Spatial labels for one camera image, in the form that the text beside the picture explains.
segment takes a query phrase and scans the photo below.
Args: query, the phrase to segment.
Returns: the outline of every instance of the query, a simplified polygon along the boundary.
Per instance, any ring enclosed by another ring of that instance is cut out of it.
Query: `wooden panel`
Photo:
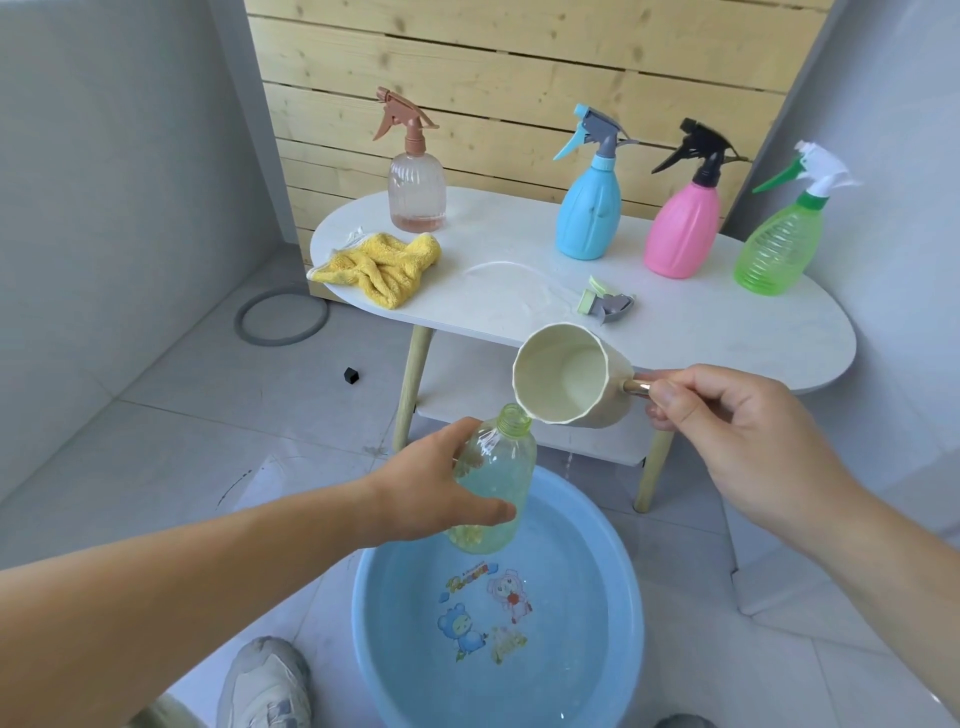
[[[286,20],[252,17],[250,25],[265,81],[371,99],[386,85],[428,109],[571,132],[578,103],[612,114],[637,139],[670,146],[681,142],[680,122],[691,116],[752,158],[783,103],[763,91]]]
[[[276,145],[282,157],[280,161],[283,164],[283,174],[290,186],[346,197],[363,197],[387,188],[390,160],[384,157],[301,144],[286,139],[278,139]],[[446,170],[446,183],[548,203],[559,203],[566,194],[565,189],[556,187],[500,180],[455,170]],[[652,220],[659,211],[659,207],[651,205],[630,202],[623,204],[623,214],[631,217]]]
[[[374,155],[393,152],[401,146],[398,130],[385,139],[372,141],[382,116],[375,101],[275,84],[264,87],[279,137]],[[566,189],[592,159],[593,150],[581,147],[578,152],[553,161],[553,155],[568,139],[564,132],[441,111],[431,116],[442,128],[429,135],[427,148],[451,170]],[[682,162],[658,175],[650,174],[668,154],[661,148],[642,145],[620,151],[617,177],[624,200],[662,205],[689,183],[696,160]],[[730,209],[749,169],[746,163],[725,168],[718,187],[723,214]]]
[[[315,229],[333,210],[349,202],[346,197],[296,187],[287,187],[287,194],[290,196],[290,207],[294,210],[294,223],[305,230]]]
[[[791,5],[825,0],[804,0]],[[785,92],[826,15],[729,0],[247,0],[249,12]]]

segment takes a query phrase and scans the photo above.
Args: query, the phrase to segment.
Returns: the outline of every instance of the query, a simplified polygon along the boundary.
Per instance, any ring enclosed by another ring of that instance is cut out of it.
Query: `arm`
[[[344,485],[0,572],[4,724],[120,725],[355,549],[510,520],[512,505],[453,480],[478,424]]]
[[[698,365],[651,396],[654,427],[686,435],[721,494],[820,564],[960,717],[960,552],[856,482],[779,382]]]

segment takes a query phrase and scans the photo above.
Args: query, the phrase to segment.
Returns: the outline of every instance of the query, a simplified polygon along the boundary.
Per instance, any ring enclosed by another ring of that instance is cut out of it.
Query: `beige cup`
[[[535,331],[514,360],[516,401],[548,425],[615,425],[630,411],[631,394],[649,390],[649,382],[634,381],[626,356],[576,324]]]

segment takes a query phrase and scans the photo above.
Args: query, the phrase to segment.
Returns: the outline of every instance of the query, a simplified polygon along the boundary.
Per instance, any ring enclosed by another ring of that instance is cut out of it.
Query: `white table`
[[[801,393],[829,384],[851,365],[856,339],[850,321],[812,280],[803,278],[774,298],[744,290],[732,279],[741,243],[725,235],[717,236],[692,279],[662,278],[642,261],[651,222],[631,217],[621,219],[606,255],[574,260],[553,244],[559,209],[451,187],[446,222],[434,233],[443,257],[405,305],[386,310],[358,288],[330,286],[347,303],[414,325],[395,450],[406,445],[415,406],[424,417],[453,422],[465,415],[490,417],[512,401],[516,349],[535,330],[558,321],[588,326],[640,371],[706,362],[771,376]],[[317,227],[310,244],[315,264],[358,228],[407,241],[415,237],[393,226],[387,193],[380,192],[340,207]],[[636,294],[634,309],[604,326],[578,314],[589,276]],[[671,442],[671,435],[649,426],[640,406],[606,429],[537,423],[534,434],[548,447],[612,462],[636,465],[646,457],[636,500],[641,512],[650,506]]]

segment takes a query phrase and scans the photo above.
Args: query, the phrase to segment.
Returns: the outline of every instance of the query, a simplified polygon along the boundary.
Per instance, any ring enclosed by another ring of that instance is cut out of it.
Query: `blue basin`
[[[643,653],[619,537],[543,468],[501,551],[466,554],[444,534],[365,551],[352,621],[361,672],[392,727],[615,726]]]

